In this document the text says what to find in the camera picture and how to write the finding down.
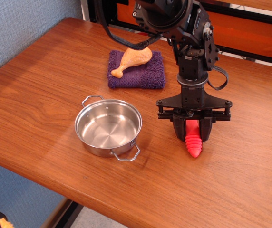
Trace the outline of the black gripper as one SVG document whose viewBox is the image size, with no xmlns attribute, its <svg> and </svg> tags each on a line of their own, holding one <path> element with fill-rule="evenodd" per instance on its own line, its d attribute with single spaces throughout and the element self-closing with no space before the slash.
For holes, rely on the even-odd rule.
<svg viewBox="0 0 272 228">
<path fill-rule="evenodd" d="M 158 118 L 171 120 L 177 138 L 183 142 L 186 134 L 185 119 L 200 120 L 200 136 L 202 142 L 206 142 L 215 121 L 231 119 L 230 108 L 233 103 L 209 95 L 204 89 L 209 83 L 208 78 L 197 81 L 178 78 L 177 81 L 181 86 L 179 94 L 156 101 Z"/>
</svg>

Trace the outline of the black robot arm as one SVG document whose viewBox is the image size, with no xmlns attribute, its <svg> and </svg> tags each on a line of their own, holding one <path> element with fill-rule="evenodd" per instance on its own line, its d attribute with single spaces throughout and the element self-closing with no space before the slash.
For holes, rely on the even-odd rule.
<svg viewBox="0 0 272 228">
<path fill-rule="evenodd" d="M 208 73 L 223 71 L 216 66 L 219 49 L 207 11 L 195 0 L 138 0 L 133 16 L 145 31 L 167 39 L 178 65 L 181 92 L 156 102 L 158 117 L 173 123 L 180 140 L 186 137 L 186 122 L 197 120 L 200 137 L 207 141 L 215 122 L 230 120 L 233 105 L 205 91 Z"/>
</svg>

